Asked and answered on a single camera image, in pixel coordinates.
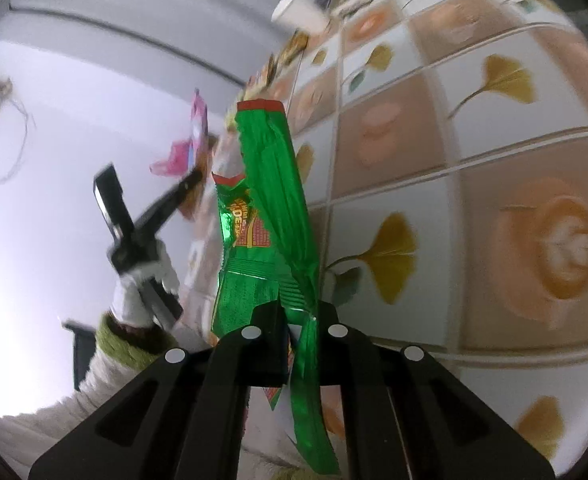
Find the white gloved left hand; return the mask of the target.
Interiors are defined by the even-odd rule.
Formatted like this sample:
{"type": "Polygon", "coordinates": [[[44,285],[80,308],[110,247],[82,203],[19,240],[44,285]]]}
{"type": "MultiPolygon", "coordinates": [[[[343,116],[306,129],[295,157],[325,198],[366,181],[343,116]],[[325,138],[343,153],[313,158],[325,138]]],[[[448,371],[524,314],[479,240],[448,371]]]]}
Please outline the white gloved left hand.
{"type": "Polygon", "coordinates": [[[140,263],[119,276],[115,286],[111,314],[123,326],[130,328],[152,328],[155,316],[146,309],[140,288],[149,281],[162,284],[167,292],[178,292],[180,281],[162,240],[157,240],[158,258],[140,263]]]}

